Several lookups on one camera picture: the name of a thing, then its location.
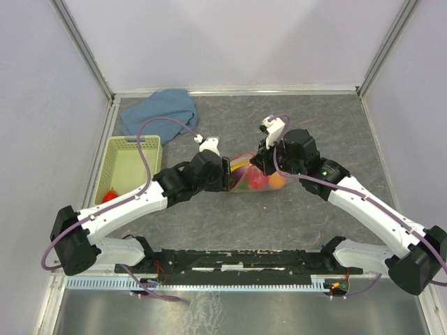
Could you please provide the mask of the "purple eggplant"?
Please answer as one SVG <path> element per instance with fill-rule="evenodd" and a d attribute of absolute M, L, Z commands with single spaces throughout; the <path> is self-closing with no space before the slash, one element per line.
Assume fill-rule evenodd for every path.
<path fill-rule="evenodd" d="M 233 170 L 231 170 L 231 177 L 233 182 L 236 184 L 244 176 L 246 171 L 250 168 L 250 165 L 237 165 Z"/>

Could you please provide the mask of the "clear zip top bag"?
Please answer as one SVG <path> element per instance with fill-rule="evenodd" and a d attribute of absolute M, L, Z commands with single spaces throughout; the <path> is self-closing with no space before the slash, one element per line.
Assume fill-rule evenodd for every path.
<path fill-rule="evenodd" d="M 230 160 L 231 188 L 230 192 L 275 191 L 285 187 L 287 180 L 277 172 L 266 176 L 250 159 L 254 152 L 241 154 Z"/>

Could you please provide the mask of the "orange peach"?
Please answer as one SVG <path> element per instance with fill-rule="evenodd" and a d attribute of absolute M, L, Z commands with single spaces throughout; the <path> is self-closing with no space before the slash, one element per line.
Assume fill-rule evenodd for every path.
<path fill-rule="evenodd" d="M 286 178 L 275 172 L 268 177 L 268 186 L 271 189 L 278 190 L 285 186 Z"/>

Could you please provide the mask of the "red apple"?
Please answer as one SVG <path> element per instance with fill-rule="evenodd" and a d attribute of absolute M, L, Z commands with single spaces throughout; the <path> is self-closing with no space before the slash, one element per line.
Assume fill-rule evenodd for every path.
<path fill-rule="evenodd" d="M 252 166 L 245 174 L 247 186 L 250 190 L 261 191 L 268 185 L 268 177 L 265 176 L 256 166 Z"/>

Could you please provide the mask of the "yellow banana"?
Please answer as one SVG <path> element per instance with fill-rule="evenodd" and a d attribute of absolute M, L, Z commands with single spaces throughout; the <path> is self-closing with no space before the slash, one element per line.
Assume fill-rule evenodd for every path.
<path fill-rule="evenodd" d="M 231 170 L 236 170 L 242 166 L 248 165 L 250 164 L 250 159 L 251 159 L 251 155 L 250 154 L 243 154 L 240 155 L 236 158 L 234 158 L 231 162 L 230 162 L 230 168 Z"/>

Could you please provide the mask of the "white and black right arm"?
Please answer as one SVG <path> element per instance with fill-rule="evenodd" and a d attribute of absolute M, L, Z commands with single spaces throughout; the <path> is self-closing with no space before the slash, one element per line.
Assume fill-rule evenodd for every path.
<path fill-rule="evenodd" d="M 277 172 L 296 178 L 305 190 L 342 209 L 368 230 L 383 246 L 334 238 L 333 247 L 321 254 L 321 266 L 330 273 L 355 267 L 385 274 L 411 295 L 419 295 L 446 268 L 446 231 L 427 228 L 400 214 L 370 193 L 346 168 L 321 157 L 315 139 L 305 129 L 284 133 L 261 126 L 265 134 L 251 163 L 267 176 Z"/>

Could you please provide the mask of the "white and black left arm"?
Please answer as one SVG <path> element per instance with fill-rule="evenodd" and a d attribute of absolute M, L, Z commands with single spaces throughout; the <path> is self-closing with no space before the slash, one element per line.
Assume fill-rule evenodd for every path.
<path fill-rule="evenodd" d="M 150 213 L 189 201 L 201 191 L 228 191 L 230 161 L 210 150 L 190 161 L 165 168 L 150 184 L 96 207 L 57 213 L 50 241 L 65 275 L 74 276 L 94 265 L 126 265 L 140 272 L 154 266 L 154 252 L 143 237 L 114 239 L 109 235 Z"/>

